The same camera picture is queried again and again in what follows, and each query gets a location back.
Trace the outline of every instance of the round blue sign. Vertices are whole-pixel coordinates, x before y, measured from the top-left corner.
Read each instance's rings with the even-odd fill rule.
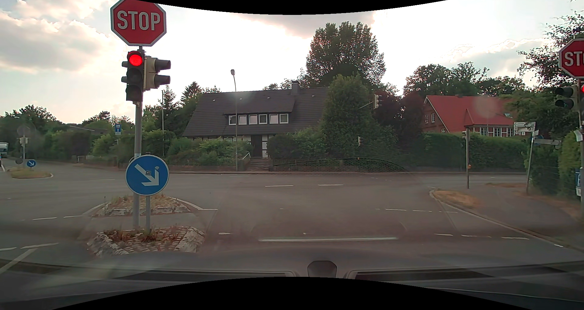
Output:
[[[138,195],[158,194],[166,187],[169,170],[166,163],[154,155],[140,156],[128,164],[126,183]]]

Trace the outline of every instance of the red traffic light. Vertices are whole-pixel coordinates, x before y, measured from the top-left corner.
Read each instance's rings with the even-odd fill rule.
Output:
[[[128,61],[132,66],[140,66],[144,62],[144,58],[139,52],[135,51],[128,54]]]

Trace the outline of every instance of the front door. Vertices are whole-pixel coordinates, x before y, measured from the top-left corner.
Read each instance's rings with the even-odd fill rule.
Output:
[[[252,157],[262,157],[262,135],[252,135]]]

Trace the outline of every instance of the road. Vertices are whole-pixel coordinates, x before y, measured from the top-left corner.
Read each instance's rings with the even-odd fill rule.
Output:
[[[11,179],[0,172],[0,260],[13,261],[32,249],[27,261],[91,259],[76,240],[88,222],[84,213],[129,194],[124,173],[70,164],[37,168],[54,176]],[[523,181],[480,174],[471,176],[471,188]],[[433,188],[465,183],[464,175],[455,174],[171,174],[164,194],[204,209],[197,213],[206,225],[201,252],[327,243],[401,254],[474,254],[507,264],[584,260],[574,250],[443,207],[429,195]]]

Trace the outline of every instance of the red light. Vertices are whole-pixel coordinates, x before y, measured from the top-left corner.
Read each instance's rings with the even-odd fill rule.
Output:
[[[132,54],[129,58],[128,61],[130,62],[130,65],[132,66],[140,66],[142,64],[142,56],[140,56],[139,54]]]

